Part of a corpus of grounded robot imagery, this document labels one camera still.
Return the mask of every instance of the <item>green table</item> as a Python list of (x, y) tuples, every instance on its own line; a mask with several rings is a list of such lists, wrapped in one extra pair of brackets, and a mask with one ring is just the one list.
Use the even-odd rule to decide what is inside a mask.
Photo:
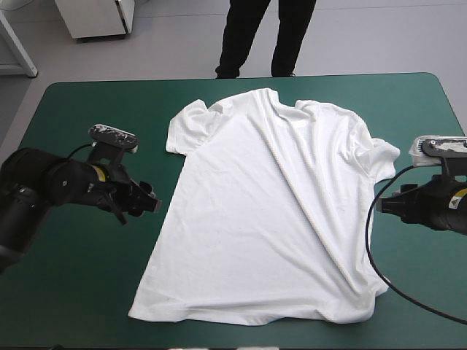
[[(130, 217), (126, 226), (95, 208), (54, 209), (21, 264), (0, 277), (0, 346), (467, 346), (467, 327), (429, 314), (394, 292), (378, 297), (374, 315), (360, 324), (283, 319), (244, 327), (127, 317), (183, 166), (184, 157), (165, 152), (170, 119), (197, 98), (209, 106), (265, 87), (279, 91), (284, 104), (314, 99), (357, 112), (374, 137), (401, 149), (398, 169), (411, 163), (407, 150), (416, 136), (463, 134), (439, 81), (430, 74), (51, 85), (21, 146), (67, 155), (89, 142), (87, 130), (95, 123), (133, 132), (141, 146), (123, 163), (133, 178), (154, 185), (164, 205), (158, 214)], [(401, 182), (425, 182), (432, 173), (432, 168), (416, 170)], [(402, 290), (467, 317), (465, 236), (376, 214), (373, 252), (381, 270)]]

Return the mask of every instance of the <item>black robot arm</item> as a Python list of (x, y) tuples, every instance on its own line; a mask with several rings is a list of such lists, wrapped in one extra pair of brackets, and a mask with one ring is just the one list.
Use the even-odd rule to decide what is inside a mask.
[(94, 125), (95, 140), (86, 162), (58, 157), (38, 149), (19, 149), (0, 170), (0, 273), (26, 252), (52, 206), (77, 203), (112, 212), (122, 224), (128, 212), (141, 216), (161, 206), (153, 188), (137, 184), (120, 163), (135, 152), (135, 135)]

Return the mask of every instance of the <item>t-shirt sleeve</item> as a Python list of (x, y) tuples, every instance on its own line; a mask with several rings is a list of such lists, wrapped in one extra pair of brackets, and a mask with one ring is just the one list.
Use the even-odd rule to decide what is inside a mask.
[(394, 160), (400, 154), (398, 148), (385, 140), (373, 139), (363, 121), (355, 126), (351, 137), (355, 159), (375, 183), (394, 177)]
[(169, 124), (166, 151), (188, 155), (200, 147), (215, 132), (220, 111), (207, 109), (201, 100), (187, 105)]

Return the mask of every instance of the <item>leg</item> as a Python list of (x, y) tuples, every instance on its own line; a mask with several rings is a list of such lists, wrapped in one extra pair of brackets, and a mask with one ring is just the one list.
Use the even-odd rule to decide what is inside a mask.
[(237, 78), (271, 0), (231, 0), (217, 78)]
[(301, 42), (316, 0), (279, 0), (279, 35), (272, 58), (273, 77), (289, 77), (295, 68)]

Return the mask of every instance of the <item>yellow label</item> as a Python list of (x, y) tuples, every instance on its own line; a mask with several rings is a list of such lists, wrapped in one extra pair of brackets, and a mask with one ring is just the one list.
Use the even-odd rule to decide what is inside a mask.
[(464, 195), (467, 195), (467, 188), (464, 188), (463, 190), (460, 190), (457, 192), (453, 197), (460, 197), (462, 198)]
[(100, 182), (105, 182), (106, 177), (105, 177), (104, 171), (103, 171), (101, 168), (97, 167), (97, 166), (92, 166), (92, 167), (93, 167), (94, 170), (96, 171), (97, 177), (99, 178), (99, 181), (100, 181)]

